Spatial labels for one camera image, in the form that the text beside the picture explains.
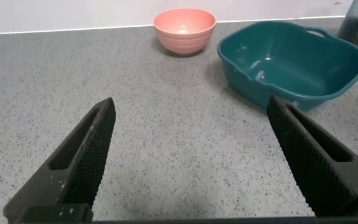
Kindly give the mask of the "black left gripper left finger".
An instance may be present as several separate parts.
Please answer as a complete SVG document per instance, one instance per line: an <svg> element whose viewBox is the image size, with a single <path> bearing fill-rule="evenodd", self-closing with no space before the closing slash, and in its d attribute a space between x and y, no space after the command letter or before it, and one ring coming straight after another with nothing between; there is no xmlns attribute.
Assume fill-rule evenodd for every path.
<svg viewBox="0 0 358 224"><path fill-rule="evenodd" d="M116 111L95 104L3 209L9 223L91 223Z"/></svg>

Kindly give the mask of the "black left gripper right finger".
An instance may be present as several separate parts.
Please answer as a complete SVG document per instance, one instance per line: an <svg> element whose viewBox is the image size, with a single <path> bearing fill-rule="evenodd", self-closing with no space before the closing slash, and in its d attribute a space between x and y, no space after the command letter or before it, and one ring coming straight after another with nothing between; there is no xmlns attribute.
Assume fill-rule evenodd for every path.
<svg viewBox="0 0 358 224"><path fill-rule="evenodd" d="M314 214L358 216L358 155L287 100L271 96L267 116Z"/></svg>

